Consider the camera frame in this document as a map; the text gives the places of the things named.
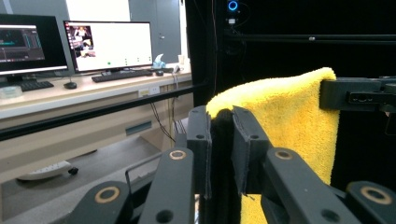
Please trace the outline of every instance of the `computer monitor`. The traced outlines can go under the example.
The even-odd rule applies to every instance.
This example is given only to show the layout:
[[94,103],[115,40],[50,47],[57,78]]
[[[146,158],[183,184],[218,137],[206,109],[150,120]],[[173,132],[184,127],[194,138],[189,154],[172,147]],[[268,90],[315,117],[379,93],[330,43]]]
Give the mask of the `computer monitor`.
[[0,77],[67,69],[56,18],[0,14]]
[[77,73],[152,64],[149,22],[64,21]]

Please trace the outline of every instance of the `white desk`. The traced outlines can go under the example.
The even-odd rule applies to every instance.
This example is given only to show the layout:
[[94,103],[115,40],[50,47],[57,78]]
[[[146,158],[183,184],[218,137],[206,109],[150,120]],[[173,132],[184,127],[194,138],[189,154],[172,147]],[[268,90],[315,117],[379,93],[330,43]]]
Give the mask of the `white desk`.
[[[69,78],[58,78],[50,81],[54,88],[24,92],[23,96],[17,98],[0,99],[0,129],[130,101],[138,97],[138,90],[149,87],[160,87],[161,92],[174,88],[174,78],[166,73],[163,77],[153,75],[103,83],[94,83],[91,77],[72,77],[72,80],[78,84],[75,90],[64,88],[64,83],[68,82]],[[190,68],[186,67],[177,73],[177,80],[179,87],[190,86]],[[193,108],[192,94],[180,98],[175,103],[175,119],[186,118]],[[170,127],[170,100],[162,100],[155,105],[162,124]],[[149,136],[147,139],[154,146],[166,149],[172,145],[159,131],[159,124],[150,105],[141,105],[1,141],[0,184],[36,169],[118,142],[127,137],[126,129],[142,123],[150,123],[151,128],[140,134],[144,137]]]

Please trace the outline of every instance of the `yellow towel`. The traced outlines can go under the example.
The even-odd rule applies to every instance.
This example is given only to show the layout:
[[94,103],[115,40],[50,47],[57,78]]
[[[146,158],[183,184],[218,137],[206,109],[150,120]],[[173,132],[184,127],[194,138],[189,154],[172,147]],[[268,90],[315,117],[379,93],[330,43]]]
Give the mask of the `yellow towel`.
[[[262,79],[215,96],[206,110],[212,118],[233,105],[250,110],[274,147],[295,150],[330,184],[339,111],[320,109],[319,91],[322,80],[335,79],[326,67],[297,77]],[[260,195],[243,196],[241,223],[266,223],[260,200]]]

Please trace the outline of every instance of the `wall outlet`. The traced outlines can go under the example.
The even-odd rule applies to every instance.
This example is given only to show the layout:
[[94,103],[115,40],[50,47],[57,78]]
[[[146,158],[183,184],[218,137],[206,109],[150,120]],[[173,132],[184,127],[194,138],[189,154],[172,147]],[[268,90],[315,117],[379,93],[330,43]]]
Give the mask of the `wall outlet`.
[[148,90],[150,95],[160,93],[160,87],[150,87]]
[[137,94],[138,94],[138,97],[148,96],[149,95],[149,89],[139,90],[137,92]]

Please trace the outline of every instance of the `screw hole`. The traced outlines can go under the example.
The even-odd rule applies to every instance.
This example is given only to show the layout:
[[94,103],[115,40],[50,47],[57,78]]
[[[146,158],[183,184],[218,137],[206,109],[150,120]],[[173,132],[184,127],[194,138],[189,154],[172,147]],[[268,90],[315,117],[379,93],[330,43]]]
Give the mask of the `screw hole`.
[[156,216],[159,223],[168,223],[173,219],[173,213],[169,210],[163,210],[159,212]]
[[323,209],[321,215],[329,222],[340,222],[340,217],[329,209]]
[[120,195],[120,189],[114,186],[99,190],[95,194],[95,201],[97,203],[111,203]]
[[365,186],[361,188],[361,194],[367,199],[380,204],[391,204],[392,198],[383,190]]
[[182,150],[175,150],[171,151],[171,153],[169,153],[169,156],[172,160],[178,161],[186,158],[187,154]]
[[278,151],[275,153],[275,155],[282,160],[291,160],[291,158],[292,158],[292,156],[289,154],[289,152],[286,152],[286,151]]

